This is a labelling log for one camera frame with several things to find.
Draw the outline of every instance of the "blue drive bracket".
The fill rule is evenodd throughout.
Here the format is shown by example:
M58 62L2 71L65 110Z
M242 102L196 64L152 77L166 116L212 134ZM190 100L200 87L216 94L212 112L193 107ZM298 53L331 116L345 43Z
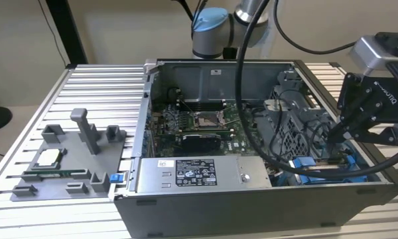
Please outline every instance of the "blue drive bracket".
M355 163L353 156L349 155L346 159L349 162L347 169L350 171L359 170L359 167ZM313 157L297 157L293 160L293 165L295 168L315 166L315 160ZM363 183L367 181L367 177L361 176L361 177L345 178L345 179L338 179L338 180L337 179L327 180L323 178L313 178L313 177L307 177L305 175L299 175L299 180L301 180L301 182L298 182L298 183L303 184L303 185L331 184L331 183Z

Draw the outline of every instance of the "label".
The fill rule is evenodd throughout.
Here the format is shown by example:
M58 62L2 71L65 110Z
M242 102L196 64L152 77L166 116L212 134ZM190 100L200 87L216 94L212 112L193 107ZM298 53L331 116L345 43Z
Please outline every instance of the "label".
M210 75L221 75L221 70L210 70Z
M217 172L213 159L176 160L176 185L216 186Z
M173 168L174 161L173 160L158 160L158 168Z

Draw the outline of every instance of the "black pole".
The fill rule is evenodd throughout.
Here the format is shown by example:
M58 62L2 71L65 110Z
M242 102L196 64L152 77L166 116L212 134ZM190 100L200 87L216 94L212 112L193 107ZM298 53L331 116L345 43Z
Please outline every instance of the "black pole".
M88 64L68 0L45 0L72 64Z

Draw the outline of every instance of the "table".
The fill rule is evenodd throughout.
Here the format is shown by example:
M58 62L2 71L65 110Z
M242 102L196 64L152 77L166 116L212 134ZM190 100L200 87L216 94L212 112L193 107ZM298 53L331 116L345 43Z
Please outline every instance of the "table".
M345 71L337 64L306 64L337 99ZM40 132L58 123L64 130L77 130L69 119L73 108L86 108L97 129L120 125L128 132L120 171L130 167L130 154L144 86L142 65L78 65L62 73L25 129L0 163L0 239L9 238L129 238L117 209L109 198L9 201L10 190L28 168L42 143ZM386 157L398 147L378 148ZM220 236L216 239L398 238L398 196L382 206L366 208L342 227Z

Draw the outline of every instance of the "motherboard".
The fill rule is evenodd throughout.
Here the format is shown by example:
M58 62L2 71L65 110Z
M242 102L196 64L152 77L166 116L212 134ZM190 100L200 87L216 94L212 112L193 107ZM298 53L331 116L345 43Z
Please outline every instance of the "motherboard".
M243 134L234 103L177 101L153 112L156 157L230 155L254 156ZM261 140L250 109L249 128Z

